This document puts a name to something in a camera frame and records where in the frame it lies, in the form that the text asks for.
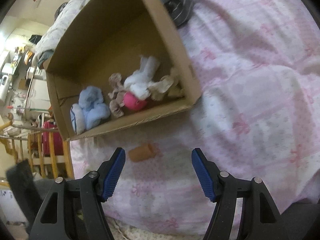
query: bed sheet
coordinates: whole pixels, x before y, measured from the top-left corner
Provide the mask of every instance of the bed sheet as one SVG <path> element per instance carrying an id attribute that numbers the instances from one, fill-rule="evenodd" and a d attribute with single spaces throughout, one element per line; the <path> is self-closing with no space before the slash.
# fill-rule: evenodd
<path id="1" fill-rule="evenodd" d="M 214 204 L 200 187 L 200 147 L 234 177 L 259 176 L 280 212 L 320 193 L 320 30 L 300 0 L 195 0 L 179 29 L 203 96 L 188 112 L 71 142 L 76 178 L 116 147 L 150 142 L 153 158 L 127 158 L 105 213 L 162 234 L 204 234 Z M 231 238 L 236 237 L 240 210 Z"/>

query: blue plush toy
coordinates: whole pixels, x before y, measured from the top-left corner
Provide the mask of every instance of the blue plush toy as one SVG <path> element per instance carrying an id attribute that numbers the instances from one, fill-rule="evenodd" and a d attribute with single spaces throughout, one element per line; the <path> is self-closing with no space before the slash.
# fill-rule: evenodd
<path id="1" fill-rule="evenodd" d="M 89 86 L 82 90 L 79 103 L 73 104 L 70 110 L 73 130 L 82 134 L 99 125 L 101 119 L 110 116 L 109 107 L 103 103 L 100 88 Z"/>

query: blue gripper pad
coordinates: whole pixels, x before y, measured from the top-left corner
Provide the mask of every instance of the blue gripper pad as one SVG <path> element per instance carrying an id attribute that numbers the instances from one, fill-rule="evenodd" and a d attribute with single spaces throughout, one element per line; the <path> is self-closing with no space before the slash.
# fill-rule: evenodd
<path id="1" fill-rule="evenodd" d="M 122 172 L 124 163 L 125 163 L 125 151 L 122 149 L 119 152 L 115 162 L 111 166 L 108 175 L 104 179 L 102 198 L 105 201 L 107 201 L 107 199 L 113 195 L 113 192 L 115 191 L 120 174 Z"/>
<path id="2" fill-rule="evenodd" d="M 216 197 L 213 191 L 213 182 L 196 150 L 192 151 L 191 160 L 204 195 L 208 197 L 210 201 L 213 201 Z"/>

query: white plush toy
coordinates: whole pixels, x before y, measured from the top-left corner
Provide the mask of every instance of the white plush toy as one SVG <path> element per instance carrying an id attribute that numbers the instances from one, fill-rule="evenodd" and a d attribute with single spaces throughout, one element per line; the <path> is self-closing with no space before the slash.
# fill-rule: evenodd
<path id="1" fill-rule="evenodd" d="M 152 81 L 160 62 L 153 56 L 149 58 L 141 56 L 140 69 L 124 81 L 124 89 L 130 91 L 139 100 L 146 100 L 150 95 L 148 84 Z"/>

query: brown plush toy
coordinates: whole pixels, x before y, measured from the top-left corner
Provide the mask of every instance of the brown plush toy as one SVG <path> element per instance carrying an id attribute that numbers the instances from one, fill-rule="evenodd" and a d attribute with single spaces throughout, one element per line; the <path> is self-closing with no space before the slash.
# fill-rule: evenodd
<path id="1" fill-rule="evenodd" d="M 109 77 L 109 84 L 113 88 L 111 93 L 108 93 L 108 96 L 111 99 L 109 104 L 110 112 L 114 117 L 119 118 L 124 115 L 122 107 L 124 106 L 123 97 L 125 94 L 124 87 L 121 83 L 122 77 L 120 73 L 113 73 Z"/>

